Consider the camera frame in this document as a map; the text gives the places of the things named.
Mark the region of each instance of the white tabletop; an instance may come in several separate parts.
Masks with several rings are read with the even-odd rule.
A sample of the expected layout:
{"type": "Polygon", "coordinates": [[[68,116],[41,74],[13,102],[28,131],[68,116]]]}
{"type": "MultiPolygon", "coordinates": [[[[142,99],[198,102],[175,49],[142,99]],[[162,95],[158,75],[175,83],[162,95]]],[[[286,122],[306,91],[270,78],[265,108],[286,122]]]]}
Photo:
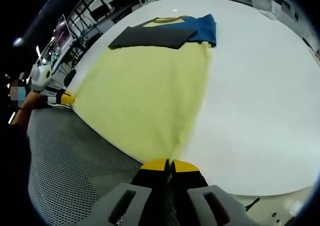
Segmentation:
{"type": "Polygon", "coordinates": [[[212,14],[206,94],[181,160],[208,184],[239,195],[276,195],[310,186],[320,169],[320,68],[289,28],[227,0],[163,0],[108,30],[88,50],[69,85],[80,85],[96,59],[126,27],[156,17],[212,14]]]}

